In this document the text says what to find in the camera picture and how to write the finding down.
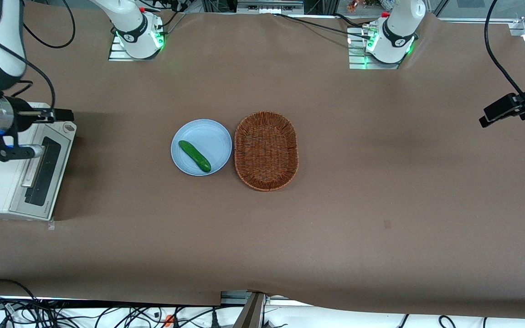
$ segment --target black cable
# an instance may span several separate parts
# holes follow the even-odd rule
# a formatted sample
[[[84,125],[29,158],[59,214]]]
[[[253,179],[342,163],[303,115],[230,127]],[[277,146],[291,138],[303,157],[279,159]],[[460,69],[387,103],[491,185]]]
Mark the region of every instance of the black cable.
[[[19,80],[18,83],[27,83],[27,85],[23,88],[21,88],[19,91],[13,93],[11,96],[12,97],[17,97],[19,96],[21,93],[23,93],[24,91],[26,91],[27,89],[31,88],[32,85],[34,85],[34,82],[33,81],[30,81],[30,80]]]
[[[66,6],[66,9],[68,9],[68,13],[70,14],[70,20],[72,21],[72,36],[70,37],[70,40],[68,40],[68,42],[66,42],[65,44],[62,44],[60,46],[53,46],[52,44],[46,43],[45,41],[40,39],[38,36],[36,36],[31,31],[31,29],[29,29],[29,27],[27,27],[27,25],[25,23],[23,23],[23,28],[26,29],[27,33],[29,33],[31,36],[34,37],[34,39],[38,40],[38,42],[40,42],[44,46],[47,46],[48,48],[52,48],[52,49],[65,48],[65,47],[69,46],[74,41],[74,37],[77,35],[77,24],[74,21],[74,15],[72,14],[72,10],[70,10],[70,6],[68,6],[68,3],[66,2],[66,0],[62,0],[62,2],[64,2],[64,5]]]
[[[447,319],[447,320],[451,323],[451,325],[453,326],[452,328],[457,328],[457,327],[455,326],[455,322],[453,322],[453,321],[451,320],[451,318],[449,318],[448,316],[440,316],[440,317],[439,317],[439,326],[441,326],[442,328],[449,328],[449,327],[447,327],[447,326],[445,326],[445,325],[443,324],[443,319]]]
[[[192,322],[192,320],[195,320],[196,318],[199,318],[199,317],[201,317],[201,316],[203,316],[203,315],[205,315],[205,314],[208,314],[208,313],[210,313],[210,312],[212,312],[212,311],[216,311],[216,310],[218,310],[218,309],[224,309],[224,308],[228,308],[228,307],[230,307],[230,306],[213,307],[212,309],[210,309],[210,310],[208,310],[208,311],[204,311],[204,312],[200,313],[199,315],[196,315],[196,316],[194,316],[193,318],[188,319],[186,322],[180,324],[179,328],[182,328],[182,327],[185,326],[186,324]]]
[[[522,99],[525,100],[525,93],[520,89],[520,87],[516,84],[516,82],[513,80],[513,78],[508,74],[508,71],[498,62],[498,59],[495,58],[494,52],[491,51],[491,46],[489,45],[489,19],[491,18],[491,13],[494,11],[495,4],[497,4],[498,0],[493,0],[491,2],[491,5],[489,6],[489,9],[487,11],[487,17],[485,18],[485,24],[484,24],[484,41],[485,41],[485,49],[487,50],[487,54],[489,54],[489,57],[491,58],[492,62],[498,67],[498,69],[502,72],[504,77],[510,82],[512,87],[516,89],[516,92],[522,97]]]
[[[161,4],[161,6],[163,6],[163,8],[159,8],[159,7],[156,7],[156,6],[153,6],[153,5],[150,5],[148,4],[147,2],[144,2],[143,0],[139,0],[140,3],[144,4],[145,6],[148,6],[149,8],[153,8],[153,9],[165,9],[165,6],[163,6],[163,2],[159,1],[159,3]]]
[[[353,21],[349,20],[348,17],[342,15],[341,13],[334,13],[334,16],[345,20],[346,23],[352,25],[353,27],[362,27],[362,24],[354,23]]]
[[[21,60],[22,62],[26,63],[29,67],[31,67],[34,71],[36,71],[38,74],[40,74],[46,83],[48,83],[48,87],[50,88],[50,94],[52,96],[52,100],[50,102],[50,110],[54,111],[54,106],[56,106],[56,90],[54,90],[54,85],[52,84],[52,81],[50,81],[50,78],[48,75],[46,75],[40,68],[32,64],[29,60],[23,58],[22,56],[16,54],[15,52],[11,51],[8,47],[4,46],[3,44],[0,44],[0,48],[5,50],[8,54],[11,56],[14,56],[15,58]]]
[[[398,326],[398,328],[404,328],[404,324],[407,322],[408,316],[408,314],[404,315],[404,318],[402,318],[402,322],[400,322],[400,326]]]
[[[324,25],[315,24],[315,23],[312,23],[312,22],[310,22],[310,21],[306,21],[306,20],[299,19],[299,18],[296,18],[296,17],[291,17],[291,16],[283,15],[282,13],[275,13],[275,15],[276,15],[276,16],[285,17],[285,18],[288,18],[288,19],[292,19],[292,20],[294,20],[294,21],[300,21],[301,23],[306,23],[306,24],[313,25],[313,26],[316,26],[316,27],[321,27],[322,29],[327,29],[327,30],[329,30],[329,31],[334,31],[334,32],[342,33],[342,34],[344,34],[344,35],[353,35],[353,36],[360,37],[360,38],[362,38],[362,39],[370,40],[370,37],[369,37],[369,36],[366,36],[366,35],[359,35],[358,33],[350,33],[350,32],[346,32],[346,31],[342,31],[342,30],[338,30],[338,29],[333,29],[332,27],[327,27],[327,26],[324,26]]]
[[[165,27],[165,26],[169,25],[169,23],[171,23],[171,21],[173,21],[173,18],[175,17],[175,15],[177,15],[177,12],[173,13],[173,16],[169,18],[169,21],[167,21],[167,23],[159,25],[158,28],[162,28],[162,27]]]

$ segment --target brown paper surface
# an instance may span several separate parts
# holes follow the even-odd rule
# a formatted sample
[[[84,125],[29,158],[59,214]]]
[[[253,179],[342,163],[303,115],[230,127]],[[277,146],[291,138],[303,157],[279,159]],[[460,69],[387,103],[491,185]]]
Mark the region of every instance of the brown paper surface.
[[[354,311],[525,318],[525,122],[479,126],[512,91],[482,25],[427,15],[400,69],[361,71],[344,35],[271,15],[190,14],[155,61],[108,62],[106,15],[73,12],[68,48],[24,37],[78,126],[56,230],[0,221],[0,277],[42,297],[211,305],[257,289]],[[70,35],[63,8],[28,2],[25,22],[50,43]],[[525,89],[523,40],[506,26],[490,38]],[[49,102],[25,78],[23,98]],[[207,177],[171,161],[188,121],[233,134],[261,110],[298,135],[285,188],[248,188],[232,161]]]

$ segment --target cable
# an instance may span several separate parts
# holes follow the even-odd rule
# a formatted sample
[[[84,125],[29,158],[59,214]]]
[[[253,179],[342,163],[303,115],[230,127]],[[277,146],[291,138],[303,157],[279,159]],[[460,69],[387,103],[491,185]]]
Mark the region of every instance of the cable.
[[[34,85],[34,82],[30,81],[30,80],[19,80],[17,83],[27,83],[27,85],[25,87],[21,88],[19,91],[13,93],[11,95],[12,97],[19,96],[22,92],[26,91],[27,89],[31,88],[32,85]]]
[[[38,74],[40,74],[44,78],[46,83],[48,83],[48,87],[50,88],[50,94],[52,96],[52,100],[50,102],[50,110],[52,110],[52,112],[53,112],[54,111],[54,106],[56,106],[56,90],[54,90],[54,85],[52,84],[52,81],[50,81],[50,78],[48,77],[48,75],[46,75],[44,72],[42,72],[42,70],[40,68],[38,68],[37,66],[32,64],[29,60],[27,60],[27,59],[23,58],[22,56],[16,54],[15,52],[11,51],[8,47],[4,46],[3,44],[0,44],[0,48],[5,50],[11,56],[14,56],[15,58],[17,58],[17,59],[21,60],[22,62],[26,63],[26,65],[31,67],[34,71],[36,71]]]
[[[173,13],[173,16],[169,17],[169,21],[167,21],[165,24],[159,25],[158,28],[162,28],[162,27],[165,27],[165,26],[169,25],[169,23],[171,23],[171,21],[173,21],[173,17],[175,17],[175,15],[177,15],[177,12]]]
[[[491,46],[489,45],[489,19],[491,18],[491,13],[494,11],[495,4],[497,4],[498,0],[493,0],[491,2],[491,5],[489,6],[489,9],[487,11],[487,17],[485,18],[485,24],[484,24],[484,41],[485,41],[485,49],[487,50],[487,54],[489,54],[489,57],[491,58],[492,62],[498,67],[498,69],[502,72],[504,77],[510,82],[512,87],[516,89],[516,92],[522,97],[522,99],[525,100],[525,94],[520,89],[520,87],[516,84],[516,82],[512,79],[512,77],[508,74],[508,71],[498,62],[498,59],[495,58],[494,52],[491,51]]]
[[[316,27],[321,27],[322,29],[327,29],[329,31],[334,31],[334,32],[338,32],[338,33],[342,33],[344,35],[352,35],[352,36],[357,36],[357,37],[360,37],[362,39],[366,39],[366,40],[370,40],[370,37],[369,36],[366,36],[366,35],[359,35],[358,33],[350,33],[350,32],[346,32],[346,31],[342,31],[342,30],[338,30],[338,29],[333,29],[331,27],[327,27],[327,26],[323,26],[323,25],[319,25],[319,24],[315,24],[315,23],[312,23],[310,21],[306,21],[306,20],[303,20],[303,19],[299,19],[299,18],[296,18],[296,17],[291,17],[291,16],[287,16],[287,15],[283,15],[282,13],[275,13],[275,16],[281,16],[281,17],[285,17],[285,18],[288,18],[288,19],[292,19],[292,20],[296,20],[296,21],[300,21],[301,23],[306,23],[306,24],[309,24],[309,25],[313,25],[313,26],[316,26]]]
[[[457,328],[457,327],[455,326],[455,322],[453,322],[453,321],[451,320],[451,318],[449,318],[448,316],[440,316],[440,317],[439,317],[439,326],[441,326],[442,328],[449,328],[449,327],[447,327],[447,326],[445,326],[445,325],[443,324],[443,319],[447,319],[447,320],[451,323],[451,325],[453,326],[453,328]]]
[[[404,328],[404,324],[407,322],[409,315],[404,315],[404,318],[402,318],[402,321],[400,322],[400,326],[398,328]]]
[[[216,311],[216,310],[218,310],[218,309],[224,309],[224,308],[228,308],[228,307],[230,307],[230,306],[213,307],[212,309],[210,309],[210,310],[208,310],[208,311],[204,311],[204,312],[200,313],[199,315],[196,315],[196,316],[194,316],[193,318],[187,320],[186,322],[183,322],[182,324],[180,324],[179,328],[182,328],[182,327],[185,326],[186,324],[192,322],[192,320],[194,320],[194,319],[196,319],[196,318],[199,318],[199,317],[201,317],[201,316],[203,316],[203,315],[205,315],[205,314],[208,314],[208,313],[210,313],[210,312],[212,312],[212,311]]]
[[[52,48],[52,49],[65,48],[65,47],[69,46],[74,41],[74,37],[77,34],[77,24],[74,21],[74,15],[72,14],[72,10],[70,10],[70,6],[68,6],[68,3],[66,2],[66,0],[62,0],[62,2],[64,2],[64,5],[66,6],[66,9],[68,9],[68,13],[70,14],[70,20],[72,21],[72,36],[70,37],[70,40],[68,40],[68,42],[66,42],[65,44],[62,44],[60,46],[53,46],[52,44],[48,44],[48,43],[44,42],[42,39],[40,39],[39,37],[37,37],[31,31],[31,29],[29,29],[29,27],[27,27],[27,25],[25,23],[23,23],[23,28],[26,29],[27,33],[29,33],[31,36],[34,37],[34,39],[38,40],[41,44],[43,44],[44,46],[47,46],[48,48]]]
[[[305,13],[305,15],[310,13],[313,10],[313,8],[315,8],[315,6],[319,4],[319,2],[321,2],[321,0],[317,0],[317,2],[315,2],[315,4]]]
[[[169,29],[169,31],[166,32],[166,34],[168,35],[169,33],[173,32],[173,29],[175,29],[175,27],[180,23],[180,21],[182,19],[184,19],[185,15],[187,15],[187,13],[184,13],[182,17],[180,17],[176,22],[175,24],[173,25],[173,27],[171,27],[171,29]]]
[[[334,13],[334,16],[337,16],[337,17],[345,20],[346,23],[352,25],[353,27],[362,27],[362,24],[354,23],[353,21],[348,19],[348,17],[342,15],[341,13]]]

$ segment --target logo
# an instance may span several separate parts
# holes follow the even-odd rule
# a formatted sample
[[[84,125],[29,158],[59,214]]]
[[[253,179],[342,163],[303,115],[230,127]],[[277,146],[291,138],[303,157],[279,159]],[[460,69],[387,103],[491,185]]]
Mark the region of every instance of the logo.
[[[123,39],[125,39],[125,41],[127,41],[127,42],[135,41],[135,37],[132,36],[132,35],[123,35]]]

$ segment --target woven basket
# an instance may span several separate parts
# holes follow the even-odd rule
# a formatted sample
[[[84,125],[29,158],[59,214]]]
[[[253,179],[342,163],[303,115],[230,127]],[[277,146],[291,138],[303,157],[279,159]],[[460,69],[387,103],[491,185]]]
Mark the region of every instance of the woven basket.
[[[236,129],[234,145],[236,172],[256,190],[277,190],[297,174],[297,136],[291,122],[280,114],[247,116]]]

